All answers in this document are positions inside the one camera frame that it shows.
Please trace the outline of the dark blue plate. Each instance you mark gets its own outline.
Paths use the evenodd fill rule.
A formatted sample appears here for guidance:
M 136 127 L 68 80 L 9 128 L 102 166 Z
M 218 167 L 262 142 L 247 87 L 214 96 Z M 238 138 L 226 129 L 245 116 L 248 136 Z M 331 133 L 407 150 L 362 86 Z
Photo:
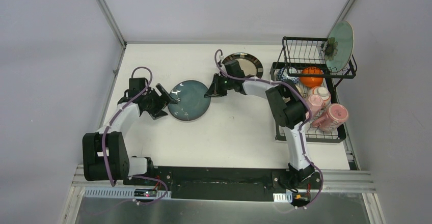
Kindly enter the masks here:
M 175 85 L 170 96 L 177 102 L 168 105 L 170 114 L 180 121 L 193 121 L 208 110 L 211 98 L 204 97 L 208 88 L 197 80 L 186 80 Z

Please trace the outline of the black striped rim plate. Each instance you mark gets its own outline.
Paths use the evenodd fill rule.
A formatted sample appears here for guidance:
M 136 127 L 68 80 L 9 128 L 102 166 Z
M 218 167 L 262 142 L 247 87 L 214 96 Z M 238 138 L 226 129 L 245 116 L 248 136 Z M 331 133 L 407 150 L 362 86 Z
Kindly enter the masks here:
M 237 60 L 239 68 L 243 71 L 244 76 L 255 76 L 262 78 L 264 68 L 262 63 L 253 55 L 244 52 L 237 52 L 228 55 L 222 60 L 222 65 L 226 65 L 232 60 Z

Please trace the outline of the black wire dish rack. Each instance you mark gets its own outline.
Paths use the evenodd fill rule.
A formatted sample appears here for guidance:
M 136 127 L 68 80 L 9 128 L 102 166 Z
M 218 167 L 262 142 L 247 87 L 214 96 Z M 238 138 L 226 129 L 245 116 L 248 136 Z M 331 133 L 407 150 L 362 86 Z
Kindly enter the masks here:
M 270 76 L 273 81 L 280 81 L 281 78 L 291 75 L 289 68 L 295 68 L 301 73 L 308 67 L 316 67 L 323 72 L 321 84 L 329 90 L 331 103 L 338 103 L 337 86 L 344 79 L 353 79 L 357 73 L 357 63 L 352 55 L 348 63 L 340 71 L 328 68 L 324 51 L 326 38 L 307 37 L 283 37 L 282 49 L 276 62 L 273 62 L 270 69 Z M 312 128 L 311 122 L 305 125 L 306 140 L 310 143 L 338 144 L 346 139 L 344 125 L 339 126 L 331 132 L 322 132 L 318 128 Z

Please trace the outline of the orange bowl white inside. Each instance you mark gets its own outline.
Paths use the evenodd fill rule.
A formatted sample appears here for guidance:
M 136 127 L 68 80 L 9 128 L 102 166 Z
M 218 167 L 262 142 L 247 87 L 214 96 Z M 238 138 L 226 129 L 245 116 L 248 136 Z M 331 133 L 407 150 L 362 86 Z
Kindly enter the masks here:
M 308 88 L 319 87 L 323 83 L 322 77 L 310 76 L 323 75 L 323 71 L 316 67 L 307 67 L 301 71 L 301 74 L 306 76 L 300 76 L 299 80 L 304 86 Z

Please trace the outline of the pink cup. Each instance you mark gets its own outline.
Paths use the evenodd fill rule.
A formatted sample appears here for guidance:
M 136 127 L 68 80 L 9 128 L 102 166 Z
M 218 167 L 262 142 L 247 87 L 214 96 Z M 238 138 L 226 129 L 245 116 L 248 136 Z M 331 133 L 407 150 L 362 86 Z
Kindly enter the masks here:
M 312 94 L 306 97 L 306 103 L 311 110 L 311 112 L 306 112 L 306 118 L 313 119 L 322 109 L 323 99 L 319 95 Z

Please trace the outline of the orange floral pattern bowl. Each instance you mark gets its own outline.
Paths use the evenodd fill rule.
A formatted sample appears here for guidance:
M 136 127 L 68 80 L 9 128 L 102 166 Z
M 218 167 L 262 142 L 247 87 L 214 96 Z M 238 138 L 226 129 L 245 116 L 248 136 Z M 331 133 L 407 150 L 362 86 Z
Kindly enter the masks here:
M 331 93 L 326 87 L 313 87 L 308 91 L 308 95 L 318 95 L 323 100 L 322 107 L 327 107 L 329 104 L 331 104 Z

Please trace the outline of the dark red cup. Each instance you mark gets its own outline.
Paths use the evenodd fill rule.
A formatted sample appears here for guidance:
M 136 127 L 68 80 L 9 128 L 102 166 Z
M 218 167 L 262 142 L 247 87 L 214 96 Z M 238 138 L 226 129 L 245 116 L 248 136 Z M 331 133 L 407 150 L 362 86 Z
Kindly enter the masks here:
M 341 104 L 332 103 L 311 123 L 312 128 L 323 132 L 332 132 L 349 119 L 348 110 Z

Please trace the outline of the teal flower plate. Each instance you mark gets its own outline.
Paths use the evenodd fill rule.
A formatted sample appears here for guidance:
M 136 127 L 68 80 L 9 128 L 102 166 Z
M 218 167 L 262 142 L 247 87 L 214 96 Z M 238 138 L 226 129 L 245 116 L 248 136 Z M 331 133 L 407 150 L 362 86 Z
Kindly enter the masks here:
M 354 48 L 354 30 L 347 21 L 337 23 L 323 43 L 322 51 L 326 66 L 331 73 L 343 70 Z

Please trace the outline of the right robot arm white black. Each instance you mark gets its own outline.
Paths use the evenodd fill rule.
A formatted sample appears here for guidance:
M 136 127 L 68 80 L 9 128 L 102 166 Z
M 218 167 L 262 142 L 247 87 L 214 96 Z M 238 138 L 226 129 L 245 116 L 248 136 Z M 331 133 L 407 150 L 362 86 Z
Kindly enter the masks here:
M 295 188 L 308 184 L 315 172 L 308 157 L 304 126 L 311 118 L 311 109 L 295 86 L 282 81 L 271 81 L 256 76 L 246 76 L 237 60 L 226 64 L 215 62 L 219 72 L 204 94 L 208 97 L 223 97 L 228 90 L 243 95 L 257 96 L 268 101 L 276 124 L 283 128 L 289 150 L 289 182 Z

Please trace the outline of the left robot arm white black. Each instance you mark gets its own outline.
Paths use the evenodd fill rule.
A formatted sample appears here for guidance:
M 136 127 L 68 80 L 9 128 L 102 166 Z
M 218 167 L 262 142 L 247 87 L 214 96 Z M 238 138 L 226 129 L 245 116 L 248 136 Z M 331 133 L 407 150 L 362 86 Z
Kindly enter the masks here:
M 130 156 L 125 136 L 143 113 L 156 120 L 167 115 L 164 109 L 177 101 L 157 84 L 153 89 L 146 78 L 129 79 L 129 88 L 119 99 L 115 113 L 96 132 L 83 136 L 83 166 L 87 181 L 109 180 L 116 183 L 136 176 L 142 185 L 155 180 L 153 161 L 146 156 Z

